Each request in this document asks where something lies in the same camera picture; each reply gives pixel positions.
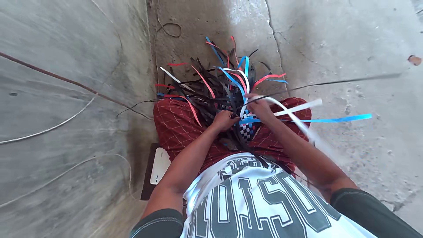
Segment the leg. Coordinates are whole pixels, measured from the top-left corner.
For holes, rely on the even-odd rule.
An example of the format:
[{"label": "leg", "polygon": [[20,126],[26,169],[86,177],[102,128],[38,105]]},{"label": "leg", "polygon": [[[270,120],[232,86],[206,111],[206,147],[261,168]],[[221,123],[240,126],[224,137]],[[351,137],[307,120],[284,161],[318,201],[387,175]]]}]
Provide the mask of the leg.
[{"label": "leg", "polygon": [[[287,108],[292,108],[301,104],[306,103],[304,99],[297,97],[290,97],[281,102]],[[278,112],[281,108],[277,105],[271,107],[273,112]],[[300,120],[311,120],[311,109],[307,108],[298,112],[294,112]],[[279,119],[291,120],[288,115],[278,116]],[[301,132],[301,130],[293,122],[284,122],[291,130],[293,130],[298,136],[308,141],[307,137]],[[275,136],[272,134],[270,129],[266,125],[261,125],[259,131],[254,136],[254,139],[250,142],[250,147],[257,153],[262,155],[270,155],[278,161],[285,162],[285,165],[295,170],[295,165],[291,162],[291,159],[283,152],[282,145],[276,141]]]},{"label": "leg", "polygon": [[[198,125],[186,102],[176,99],[159,100],[155,104],[153,112],[160,145],[168,152],[171,161],[206,130],[205,127]],[[200,172],[231,154],[236,154],[236,152],[230,151],[215,140]]]}]

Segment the concrete wall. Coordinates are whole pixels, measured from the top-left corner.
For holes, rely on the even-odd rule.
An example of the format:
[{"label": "concrete wall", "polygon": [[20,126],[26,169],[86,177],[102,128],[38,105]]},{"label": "concrete wall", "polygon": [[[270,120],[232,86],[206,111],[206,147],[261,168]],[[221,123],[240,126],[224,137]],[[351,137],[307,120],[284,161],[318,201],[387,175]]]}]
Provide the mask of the concrete wall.
[{"label": "concrete wall", "polygon": [[[0,51],[127,105],[154,99],[146,2],[94,1],[0,0]],[[4,58],[0,82],[0,141],[55,126],[95,96]],[[152,117],[152,106],[134,109]],[[51,132],[0,145],[0,204],[110,153],[132,164],[139,197],[155,127],[131,111],[116,118],[124,109],[97,97]],[[89,161],[0,207],[0,237],[126,237],[144,206],[129,197],[128,179],[118,156]]]}]

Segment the black cable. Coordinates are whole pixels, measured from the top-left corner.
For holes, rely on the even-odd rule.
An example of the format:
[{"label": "black cable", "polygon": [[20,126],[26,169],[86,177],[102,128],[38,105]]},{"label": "black cable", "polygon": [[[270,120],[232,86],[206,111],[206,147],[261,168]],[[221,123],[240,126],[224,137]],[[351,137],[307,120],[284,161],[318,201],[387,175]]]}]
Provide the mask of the black cable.
[{"label": "black cable", "polygon": [[142,101],[142,102],[139,102],[139,103],[137,103],[137,104],[133,105],[131,108],[128,108],[128,109],[126,109],[126,110],[124,110],[124,111],[120,112],[120,113],[119,113],[116,117],[118,117],[120,114],[122,114],[122,113],[126,112],[127,110],[131,110],[131,109],[133,109],[136,105],[138,105],[138,104],[140,104],[140,103],[143,103],[143,102],[157,102],[157,100],[148,100],[148,101]]},{"label": "black cable", "polygon": [[303,89],[303,88],[307,88],[307,87],[311,87],[311,86],[319,86],[319,85],[328,85],[328,84],[337,84],[337,83],[350,83],[350,82],[357,82],[357,81],[366,81],[366,80],[375,80],[375,79],[393,79],[393,78],[399,78],[399,76],[401,76],[402,73],[395,73],[395,74],[388,74],[388,75],[378,75],[378,76],[374,76],[374,77],[364,77],[364,78],[356,78],[356,79],[349,79],[349,80],[341,80],[341,81],[335,81],[335,82],[327,82],[327,83],[315,83],[315,84],[310,84],[310,85],[305,85],[302,87],[298,87],[295,89],[289,89],[289,90],[283,90],[281,92],[277,92],[277,93],[273,93],[273,94],[269,94],[254,100],[251,100],[247,103],[245,103],[244,105],[248,105],[252,102],[258,101],[260,99],[266,98],[266,97],[271,97],[271,96],[275,96],[278,94],[283,94],[286,92],[292,92],[298,89]]}]

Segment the white rope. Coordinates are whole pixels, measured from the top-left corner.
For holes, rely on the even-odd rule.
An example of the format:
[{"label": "white rope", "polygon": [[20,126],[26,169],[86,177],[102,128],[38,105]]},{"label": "white rope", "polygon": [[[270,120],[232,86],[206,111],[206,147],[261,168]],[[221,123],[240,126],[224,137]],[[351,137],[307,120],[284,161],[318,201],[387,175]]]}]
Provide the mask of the white rope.
[{"label": "white rope", "polygon": [[133,199],[138,200],[138,199],[136,199],[136,198],[134,197],[134,195],[133,195],[133,194],[132,194],[132,192],[131,192],[131,190],[132,190],[132,189],[131,189],[131,182],[132,182],[132,180],[131,180],[131,177],[132,177],[132,168],[131,168],[131,164],[129,163],[129,161],[128,161],[125,157],[123,157],[122,155],[118,155],[118,154],[105,154],[105,155],[101,155],[101,156],[98,156],[98,157],[92,157],[92,158],[89,158],[89,159],[87,159],[87,160],[84,160],[84,161],[82,161],[82,162],[80,162],[80,163],[76,164],[76,165],[75,165],[75,166],[73,166],[72,168],[70,168],[70,169],[66,170],[65,172],[63,172],[63,173],[62,173],[62,174],[60,174],[59,176],[57,176],[57,177],[55,177],[54,179],[50,180],[49,182],[47,182],[47,183],[45,183],[45,184],[41,185],[40,187],[38,187],[38,188],[36,188],[36,189],[34,189],[34,190],[32,190],[32,191],[28,192],[28,193],[25,193],[25,194],[23,194],[23,195],[21,195],[21,196],[19,196],[19,197],[15,198],[15,199],[13,199],[13,200],[10,200],[10,201],[8,201],[8,202],[5,202],[5,203],[1,204],[1,205],[0,205],[0,208],[5,207],[5,206],[7,206],[7,205],[9,205],[9,204],[11,204],[11,203],[13,203],[13,202],[16,202],[17,200],[19,200],[19,199],[21,199],[21,198],[23,198],[23,197],[26,197],[26,196],[28,196],[28,195],[30,195],[30,194],[33,194],[33,193],[35,193],[35,192],[37,192],[37,191],[41,190],[41,189],[42,189],[42,188],[44,188],[45,186],[47,186],[47,185],[51,184],[52,182],[54,182],[54,181],[58,180],[59,178],[61,178],[62,176],[64,176],[64,175],[65,175],[65,174],[67,174],[68,172],[70,172],[71,170],[75,169],[76,167],[78,167],[78,166],[80,166],[80,165],[82,165],[82,164],[84,164],[84,163],[86,163],[86,162],[89,162],[89,161],[91,161],[91,160],[98,159],[98,158],[101,158],[101,157],[104,157],[104,156],[107,156],[107,155],[117,155],[117,156],[121,157],[122,159],[124,159],[124,160],[126,161],[126,163],[127,163],[127,164],[128,164],[128,166],[129,166],[129,194],[131,195],[131,197],[132,197]]},{"label": "white rope", "polygon": [[85,107],[84,108],[82,108],[77,114],[75,114],[75,115],[73,115],[73,116],[71,116],[69,119],[67,119],[66,121],[63,121],[62,123],[60,123],[60,124],[58,124],[58,125],[55,125],[54,127],[52,127],[52,128],[50,128],[50,129],[47,129],[47,130],[43,130],[43,131],[40,131],[40,132],[38,132],[38,133],[35,133],[35,134],[32,134],[32,135],[29,135],[29,136],[24,136],[24,137],[19,137],[19,138],[16,138],[16,139],[12,139],[12,140],[7,140],[7,141],[0,141],[0,144],[6,144],[6,143],[10,143],[10,142],[15,142],[15,141],[20,141],[20,140],[24,140],[24,139],[28,139],[28,138],[31,138],[31,137],[34,137],[34,136],[38,136],[38,135],[41,135],[41,134],[43,134],[43,133],[46,133],[46,132],[49,132],[49,131],[51,131],[51,130],[54,130],[54,129],[56,129],[57,127],[59,127],[59,126],[61,126],[61,125],[63,125],[63,124],[65,124],[65,123],[67,123],[68,121],[70,121],[70,120],[72,120],[74,117],[76,117],[76,116],[78,116],[82,111],[84,111],[93,101],[94,101],[94,99],[97,97],[99,95],[99,93],[97,93],[91,100],[90,100],[90,102],[89,103],[87,103],[87,105],[85,105]]}]

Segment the white plastic strap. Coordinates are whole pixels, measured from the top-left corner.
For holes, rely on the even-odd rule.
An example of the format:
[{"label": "white plastic strap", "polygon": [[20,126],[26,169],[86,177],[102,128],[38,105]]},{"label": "white plastic strap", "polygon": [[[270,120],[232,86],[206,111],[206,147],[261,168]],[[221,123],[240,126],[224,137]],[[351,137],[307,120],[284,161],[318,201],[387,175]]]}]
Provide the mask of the white plastic strap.
[{"label": "white plastic strap", "polygon": [[[165,73],[167,73],[173,80],[175,80],[178,83],[181,83],[177,78],[175,78],[173,75],[171,75],[171,73],[169,73],[167,70],[165,70],[163,67],[160,67]],[[185,87],[186,89],[189,89],[191,91],[194,91],[192,88],[186,86],[185,84],[181,84],[183,87]]]}]

